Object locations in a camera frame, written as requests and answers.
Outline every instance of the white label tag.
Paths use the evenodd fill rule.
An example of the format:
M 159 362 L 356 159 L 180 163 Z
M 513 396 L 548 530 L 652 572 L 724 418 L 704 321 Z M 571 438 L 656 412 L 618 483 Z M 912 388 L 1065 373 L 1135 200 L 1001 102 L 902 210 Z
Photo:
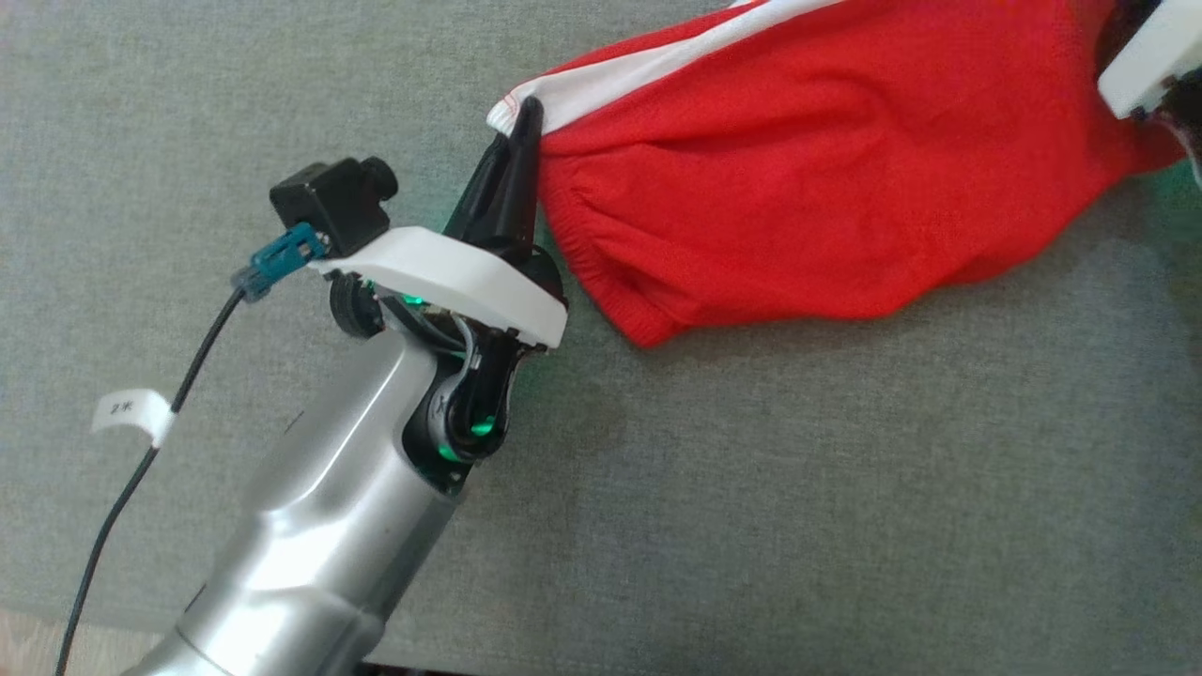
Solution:
M 159 392 L 121 390 L 100 398 L 96 414 L 91 416 L 91 431 L 130 425 L 143 429 L 150 435 L 150 444 L 160 449 L 174 421 L 175 414 L 171 413 L 171 405 Z

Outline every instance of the red fabric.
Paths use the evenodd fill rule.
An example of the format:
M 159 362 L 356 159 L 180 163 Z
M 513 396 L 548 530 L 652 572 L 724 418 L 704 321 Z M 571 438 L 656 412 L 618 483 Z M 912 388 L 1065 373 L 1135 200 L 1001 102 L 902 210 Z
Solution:
M 802 14 L 548 135 L 552 230 L 643 346 L 692 326 L 875 318 L 996 275 L 1127 173 L 1179 156 L 1097 96 L 1090 30 L 1107 5 L 845 0 Z

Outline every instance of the robotic arm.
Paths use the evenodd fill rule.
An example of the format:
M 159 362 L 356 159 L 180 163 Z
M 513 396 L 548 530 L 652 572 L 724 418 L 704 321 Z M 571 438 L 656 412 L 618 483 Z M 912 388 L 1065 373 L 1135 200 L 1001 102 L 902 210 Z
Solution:
M 272 190 L 298 237 L 234 284 L 257 300 L 299 256 L 333 279 L 339 325 L 370 338 L 266 458 L 208 581 L 127 676 L 347 676 L 376 646 L 504 441 L 517 364 L 564 332 L 559 273 L 532 243 L 541 128 L 529 100 L 444 235 L 388 230 L 395 178 L 375 159 Z

